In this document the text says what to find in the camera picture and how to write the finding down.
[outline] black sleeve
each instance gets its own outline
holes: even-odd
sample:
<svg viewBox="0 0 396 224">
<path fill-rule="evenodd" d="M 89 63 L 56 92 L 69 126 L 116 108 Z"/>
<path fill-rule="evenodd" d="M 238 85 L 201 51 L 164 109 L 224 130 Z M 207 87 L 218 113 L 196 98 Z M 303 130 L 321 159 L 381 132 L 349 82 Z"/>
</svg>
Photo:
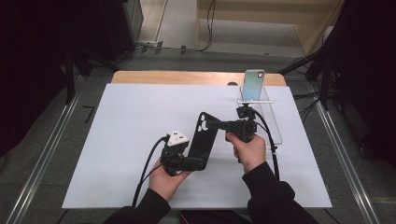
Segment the black sleeve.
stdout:
<svg viewBox="0 0 396 224">
<path fill-rule="evenodd" d="M 122 207 L 106 219 L 104 224 L 154 224 L 158 223 L 170 210 L 169 203 L 163 197 L 154 190 L 148 189 L 136 208 L 132 206 Z"/>
<path fill-rule="evenodd" d="M 267 162 L 242 178 L 251 195 L 247 210 L 253 223 L 318 223 L 294 201 L 291 186 L 278 181 Z"/>
</svg>

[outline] person's right hand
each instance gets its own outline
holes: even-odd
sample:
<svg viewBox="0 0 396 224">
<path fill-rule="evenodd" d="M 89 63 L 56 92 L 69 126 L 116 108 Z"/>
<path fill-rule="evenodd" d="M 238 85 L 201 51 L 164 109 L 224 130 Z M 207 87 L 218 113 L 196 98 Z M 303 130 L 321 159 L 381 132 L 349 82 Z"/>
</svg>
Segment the person's right hand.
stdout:
<svg viewBox="0 0 396 224">
<path fill-rule="evenodd" d="M 227 133 L 228 140 L 233 144 L 233 154 L 244 165 L 245 174 L 265 162 L 265 140 L 254 134 L 250 142 L 242 142 L 235 134 Z"/>
</svg>

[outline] black tripod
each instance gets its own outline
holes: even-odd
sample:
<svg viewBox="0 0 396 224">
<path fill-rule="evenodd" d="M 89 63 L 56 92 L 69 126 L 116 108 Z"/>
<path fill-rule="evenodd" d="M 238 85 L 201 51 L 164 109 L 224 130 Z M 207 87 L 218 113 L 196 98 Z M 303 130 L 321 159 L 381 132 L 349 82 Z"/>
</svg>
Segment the black tripod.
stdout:
<svg viewBox="0 0 396 224">
<path fill-rule="evenodd" d="M 308 81 L 314 81 L 318 78 L 320 73 L 322 73 L 322 82 L 319 100 L 322 103 L 325 110 L 327 107 L 327 95 L 329 90 L 329 82 L 332 71 L 332 52 L 337 43 L 339 43 L 340 38 L 343 38 L 347 34 L 346 24 L 349 22 L 351 16 L 353 15 L 353 8 L 359 1 L 345 1 L 341 13 L 338 17 L 334 28 L 329 34 L 329 37 L 325 40 L 323 45 L 311 55 L 303 57 L 302 59 L 296 61 L 295 63 L 289 65 L 288 67 L 280 70 L 278 73 L 285 76 L 287 73 L 294 71 L 295 69 L 311 63 L 306 71 L 305 78 Z"/>
<path fill-rule="evenodd" d="M 73 96 L 76 93 L 75 90 L 75 81 L 74 81 L 74 72 L 73 72 L 73 63 L 76 65 L 79 73 L 83 76 L 89 76 L 92 72 L 92 66 L 88 63 L 87 57 L 92 58 L 99 62 L 101 65 L 106 66 L 113 72 L 117 72 L 120 69 L 110 63 L 106 59 L 100 57 L 99 55 L 95 54 L 94 52 L 90 51 L 89 49 L 85 48 L 83 45 L 80 44 L 73 44 L 70 41 L 64 41 L 64 65 L 65 65 L 65 72 L 66 72 L 66 88 L 67 88 L 67 97 L 66 97 L 66 104 L 68 105 L 72 100 Z"/>
</svg>

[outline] smartphone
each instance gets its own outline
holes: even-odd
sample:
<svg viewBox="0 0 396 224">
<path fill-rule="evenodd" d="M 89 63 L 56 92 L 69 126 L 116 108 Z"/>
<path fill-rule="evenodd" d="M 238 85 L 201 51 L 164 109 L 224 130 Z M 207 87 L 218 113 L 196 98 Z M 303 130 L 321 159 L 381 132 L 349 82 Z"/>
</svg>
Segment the smartphone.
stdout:
<svg viewBox="0 0 396 224">
<path fill-rule="evenodd" d="M 259 101 L 262 94 L 262 83 L 265 71 L 262 69 L 248 69 L 245 72 L 244 86 L 242 88 L 243 101 Z"/>
</svg>

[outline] white table surface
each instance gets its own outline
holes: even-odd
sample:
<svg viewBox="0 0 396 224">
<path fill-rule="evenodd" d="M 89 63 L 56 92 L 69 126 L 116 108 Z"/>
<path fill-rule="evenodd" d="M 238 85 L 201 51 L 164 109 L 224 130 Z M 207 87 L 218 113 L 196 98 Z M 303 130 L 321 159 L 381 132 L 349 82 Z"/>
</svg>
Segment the white table surface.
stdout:
<svg viewBox="0 0 396 224">
<path fill-rule="evenodd" d="M 280 179 L 303 207 L 331 207 L 317 162 L 289 87 L 265 87 L 282 137 Z M 193 138 L 198 115 L 236 120 L 237 86 L 107 84 L 66 193 L 63 208 L 120 208 L 131 205 L 150 150 L 173 130 Z M 219 130 L 206 169 L 191 174 L 170 202 L 174 209 L 246 208 L 250 198 L 243 167 Z M 159 144 L 149 169 L 161 156 Z M 271 167 L 272 157 L 267 151 Z M 141 200 L 149 180 L 140 192 Z"/>
</svg>

